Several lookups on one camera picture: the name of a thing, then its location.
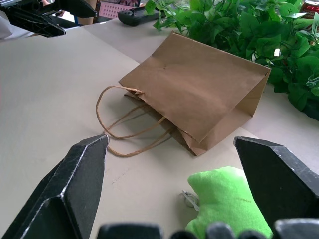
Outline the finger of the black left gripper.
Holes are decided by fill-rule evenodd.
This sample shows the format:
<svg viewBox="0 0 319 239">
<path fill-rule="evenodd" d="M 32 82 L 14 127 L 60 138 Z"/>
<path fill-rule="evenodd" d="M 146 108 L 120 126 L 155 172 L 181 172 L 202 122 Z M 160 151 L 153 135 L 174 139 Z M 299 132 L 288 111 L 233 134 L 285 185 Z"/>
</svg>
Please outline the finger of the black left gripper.
<svg viewBox="0 0 319 239">
<path fill-rule="evenodd" d="M 85 0 L 56 0 L 54 6 L 79 18 L 97 16 L 97 12 Z"/>
<path fill-rule="evenodd" d="M 59 5 L 0 6 L 0 11 L 10 25 L 48 38 L 66 34 L 66 31 L 50 18 L 60 10 Z"/>
</svg>

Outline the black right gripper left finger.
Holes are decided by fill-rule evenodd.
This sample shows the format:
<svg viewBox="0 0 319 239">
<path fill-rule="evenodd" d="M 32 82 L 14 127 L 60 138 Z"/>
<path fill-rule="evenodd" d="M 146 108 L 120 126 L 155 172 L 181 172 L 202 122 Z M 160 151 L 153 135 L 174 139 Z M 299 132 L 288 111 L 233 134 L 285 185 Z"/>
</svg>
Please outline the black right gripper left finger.
<svg viewBox="0 0 319 239">
<path fill-rule="evenodd" d="M 39 182 L 4 239 L 88 239 L 99 206 L 109 137 L 73 145 Z"/>
</svg>

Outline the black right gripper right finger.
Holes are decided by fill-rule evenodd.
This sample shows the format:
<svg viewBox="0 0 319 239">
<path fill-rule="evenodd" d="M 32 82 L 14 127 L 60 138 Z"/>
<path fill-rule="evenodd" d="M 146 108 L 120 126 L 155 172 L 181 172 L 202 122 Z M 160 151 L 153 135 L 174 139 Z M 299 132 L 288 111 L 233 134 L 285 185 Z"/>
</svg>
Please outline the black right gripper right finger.
<svg viewBox="0 0 319 239">
<path fill-rule="evenodd" d="M 319 176 L 289 149 L 242 136 L 234 138 L 234 146 L 253 199 L 268 224 L 319 217 Z"/>
</svg>

